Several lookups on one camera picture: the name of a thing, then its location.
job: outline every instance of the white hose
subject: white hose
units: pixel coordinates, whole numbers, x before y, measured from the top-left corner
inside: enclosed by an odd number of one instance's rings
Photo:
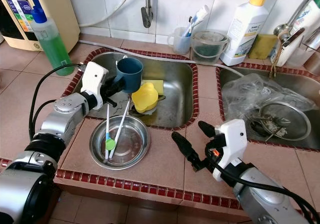
[[[95,43],[95,42],[91,42],[91,41],[86,41],[86,40],[78,40],[78,43],[82,43],[82,44],[88,44],[88,45],[95,45],[95,46],[100,46],[100,47],[105,47],[108,49],[112,49],[127,55],[132,55],[132,56],[136,56],[136,57],[140,57],[140,58],[145,58],[145,59],[149,59],[149,60],[159,60],[159,61],[168,61],[167,58],[159,58],[159,57],[151,57],[151,56],[146,56],[146,55],[140,55],[140,54],[136,54],[127,50],[123,50],[117,47],[113,47],[110,45],[105,45],[105,44],[99,44],[99,43]],[[197,62],[193,61],[193,60],[172,60],[170,59],[170,62],[180,62],[180,63],[188,63],[188,64],[197,64]],[[243,77],[244,75],[241,74],[240,72],[238,72],[237,70],[234,70],[228,66],[225,65],[220,65],[220,64],[214,64],[213,66],[215,67],[219,67],[219,68],[223,68],[226,70],[229,70],[237,75],[239,75],[240,77]]]
[[[87,23],[87,24],[79,24],[79,27],[88,27],[88,26],[96,25],[96,24],[98,24],[98,23],[100,23],[100,22],[102,22],[102,21],[110,18],[111,15],[113,15],[118,9],[120,9],[120,7],[121,7],[126,1],[127,1],[127,0],[122,0],[122,1],[120,2],[120,4],[119,4],[118,6],[116,6],[115,9],[114,9],[109,15],[104,16],[101,20],[96,21],[96,22],[92,22],[92,23]]]

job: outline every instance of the toothbrush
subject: toothbrush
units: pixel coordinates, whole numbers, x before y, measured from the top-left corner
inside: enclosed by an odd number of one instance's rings
[[[109,151],[107,150],[107,141],[108,141],[108,139],[109,139],[109,104],[107,104],[106,107],[107,107],[107,108],[106,108],[106,109],[107,109],[107,110],[106,110],[106,111],[107,111],[107,113],[106,113],[106,120],[107,120],[107,121],[106,121],[106,122],[107,122],[106,124],[107,124],[107,126],[106,126],[106,129],[105,129],[105,131],[106,131],[106,132],[105,132],[105,133],[106,133],[106,134],[105,134],[105,135],[106,135],[106,136],[105,136],[105,137],[106,137],[106,139],[105,139],[105,144],[106,144],[106,145],[105,145],[105,146],[106,146],[106,147],[105,147],[105,148],[106,148],[105,150],[106,150],[106,152],[105,152],[104,157],[105,157],[106,160],[108,160],[108,158],[109,158]]]
[[[116,134],[116,136],[115,136],[115,139],[114,139],[114,142],[115,142],[115,144],[117,144],[117,142],[118,142],[118,139],[119,139],[119,136],[120,136],[120,132],[121,132],[121,129],[122,129],[122,125],[124,124],[123,122],[124,122],[124,120],[125,120],[125,117],[126,117],[126,115],[127,115],[127,112],[128,112],[128,109],[129,109],[129,106],[130,106],[130,98],[129,98],[129,101],[128,101],[128,103],[127,103],[127,105],[126,105],[126,108],[125,108],[125,112],[124,112],[124,114],[123,114],[123,116],[122,116],[122,119],[121,119],[121,122],[120,122],[120,126],[119,126],[119,128],[118,128],[118,131],[116,132],[117,134]],[[115,147],[111,150],[111,152],[110,152],[110,155],[109,155],[109,158],[110,159],[112,159],[112,157],[113,157],[113,155],[114,155],[114,150],[115,150],[115,148],[116,148],[116,146],[117,145],[115,145]]]
[[[190,37],[193,28],[205,20],[205,18],[209,15],[209,11],[210,10],[207,5],[204,5],[201,9],[199,9],[195,16],[191,19],[189,26],[186,28],[182,36]]]

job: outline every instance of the chrome faucet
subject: chrome faucet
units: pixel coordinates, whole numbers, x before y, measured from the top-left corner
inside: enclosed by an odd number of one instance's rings
[[[296,19],[300,16],[301,12],[306,8],[307,4],[310,1],[311,0],[303,0],[302,3],[294,12],[294,14],[292,15],[292,17],[289,19],[288,23],[278,25],[274,29],[273,31],[274,35],[276,35],[282,43],[284,43],[291,37],[290,31],[292,30]]]
[[[151,9],[151,0],[145,0],[145,7],[141,8],[141,14],[142,14],[143,26],[145,28],[150,28],[151,21],[154,17],[154,14],[152,13],[152,9]]]

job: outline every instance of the sink basin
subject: sink basin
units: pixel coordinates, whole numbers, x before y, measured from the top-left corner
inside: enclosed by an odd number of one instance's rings
[[[267,77],[269,71],[257,70],[257,69],[247,69],[247,68],[234,68],[240,73],[247,75],[251,73],[256,73],[262,76]],[[238,75],[228,71],[221,70],[219,73],[220,85],[221,88],[229,81],[236,80]],[[313,100],[318,106],[320,106],[320,83],[312,78],[303,76],[303,75],[294,75],[287,73],[277,72],[276,78],[274,79],[282,87],[289,88],[311,100]],[[311,134],[304,140],[300,141],[288,141],[283,140],[277,137],[273,137],[269,142],[280,144],[280,145],[289,145],[302,148],[312,148],[320,149],[320,110],[311,110],[305,112],[307,117],[311,122]],[[254,132],[251,127],[246,127],[247,137],[250,140],[255,140],[259,142],[264,142],[266,137],[261,137]]]
[[[117,52],[106,52],[93,57],[92,61],[109,70],[109,77],[115,76],[116,61],[121,60],[125,54]],[[156,111],[152,115],[139,117],[148,126],[175,128],[184,126],[193,115],[193,71],[189,64],[151,60],[138,58],[143,63],[142,79],[164,80],[165,99],[158,101]],[[79,81],[74,92],[79,92],[82,87]],[[123,115],[128,101],[128,94],[119,92],[111,99],[117,102],[117,107],[110,106],[110,116]],[[106,118],[104,105],[99,110],[91,110],[90,117]]]

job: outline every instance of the metal strainer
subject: metal strainer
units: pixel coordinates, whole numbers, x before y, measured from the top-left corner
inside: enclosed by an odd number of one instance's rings
[[[275,119],[285,119],[287,123],[283,126],[279,126],[277,123],[273,123],[274,126],[270,126],[270,122],[262,120],[261,123],[264,129],[273,134],[274,128],[283,127],[281,131],[278,131],[275,136],[284,140],[303,140],[310,135],[311,124],[308,117],[296,107],[280,101],[270,102],[262,106],[259,110],[259,116],[271,116]]]

